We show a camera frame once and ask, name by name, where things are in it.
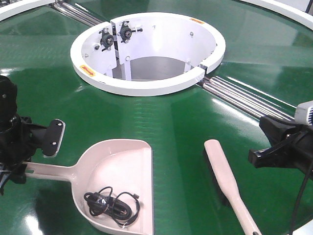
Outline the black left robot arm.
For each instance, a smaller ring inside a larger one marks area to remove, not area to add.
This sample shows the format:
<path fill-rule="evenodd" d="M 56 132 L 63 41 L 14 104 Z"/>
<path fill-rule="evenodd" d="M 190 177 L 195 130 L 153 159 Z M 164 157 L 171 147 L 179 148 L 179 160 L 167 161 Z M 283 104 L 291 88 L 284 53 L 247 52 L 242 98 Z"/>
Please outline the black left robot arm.
<path fill-rule="evenodd" d="M 26 165 L 37 149 L 42 149 L 46 127 L 32 123 L 30 117 L 17 114 L 17 86 L 0 77 L 0 194 L 11 180 L 26 182 Z"/>

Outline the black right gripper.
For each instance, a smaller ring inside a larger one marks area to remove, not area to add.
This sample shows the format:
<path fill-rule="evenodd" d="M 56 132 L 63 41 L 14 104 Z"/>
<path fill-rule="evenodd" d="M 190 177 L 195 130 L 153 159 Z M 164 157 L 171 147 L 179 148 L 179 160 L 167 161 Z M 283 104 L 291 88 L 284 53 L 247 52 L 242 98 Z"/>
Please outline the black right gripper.
<path fill-rule="evenodd" d="M 248 161 L 255 167 L 297 168 L 306 174 L 313 162 L 313 126 L 273 116 L 260 118 L 259 126 L 272 147 L 249 150 Z"/>

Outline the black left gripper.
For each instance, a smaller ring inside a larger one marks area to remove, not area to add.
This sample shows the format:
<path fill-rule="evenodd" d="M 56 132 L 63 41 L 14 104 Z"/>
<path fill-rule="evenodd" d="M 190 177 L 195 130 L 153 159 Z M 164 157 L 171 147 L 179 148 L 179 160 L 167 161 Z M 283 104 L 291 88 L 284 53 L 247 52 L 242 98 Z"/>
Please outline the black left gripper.
<path fill-rule="evenodd" d="M 26 166 L 37 149 L 41 149 L 46 126 L 34 124 L 30 117 L 14 115 L 8 125 L 0 126 L 0 193 L 11 180 L 16 184 L 26 182 Z"/>

